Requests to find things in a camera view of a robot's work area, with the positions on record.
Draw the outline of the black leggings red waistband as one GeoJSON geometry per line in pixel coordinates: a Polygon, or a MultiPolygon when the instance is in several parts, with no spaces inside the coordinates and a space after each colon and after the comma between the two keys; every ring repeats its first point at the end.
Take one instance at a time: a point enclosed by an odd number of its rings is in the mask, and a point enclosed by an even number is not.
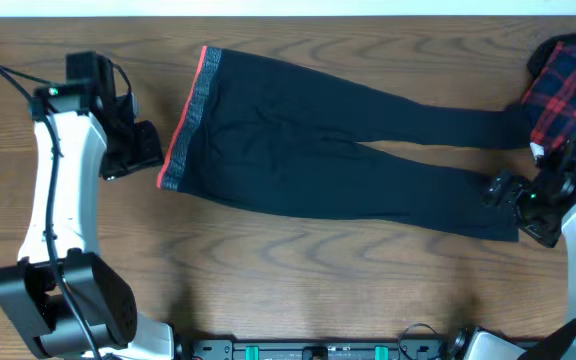
{"type": "Polygon", "coordinates": [[[484,149],[528,145],[518,106],[423,105],[288,62],[204,47],[157,184],[248,211],[378,219],[514,242],[487,207],[486,175],[376,150],[377,141],[484,149]]]}

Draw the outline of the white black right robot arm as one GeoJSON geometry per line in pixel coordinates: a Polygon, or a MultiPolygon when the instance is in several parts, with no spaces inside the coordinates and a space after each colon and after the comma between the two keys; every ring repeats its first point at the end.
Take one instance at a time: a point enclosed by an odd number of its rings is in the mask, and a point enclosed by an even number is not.
{"type": "Polygon", "coordinates": [[[521,229],[546,247],[565,239],[568,256],[567,323],[536,344],[519,346],[482,328],[462,330],[451,356],[464,360],[576,360],[576,170],[542,171],[529,185],[510,188],[510,176],[497,178],[489,193],[515,205],[521,229]]]}

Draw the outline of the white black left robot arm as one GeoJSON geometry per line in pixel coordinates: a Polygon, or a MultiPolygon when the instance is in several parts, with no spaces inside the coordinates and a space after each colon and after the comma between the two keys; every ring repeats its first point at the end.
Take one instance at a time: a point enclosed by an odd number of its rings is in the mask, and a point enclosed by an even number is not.
{"type": "Polygon", "coordinates": [[[99,174],[108,139],[91,85],[31,98],[38,167],[30,225],[15,264],[0,267],[0,307],[38,359],[173,359],[172,328],[137,310],[100,256],[99,174]]]}

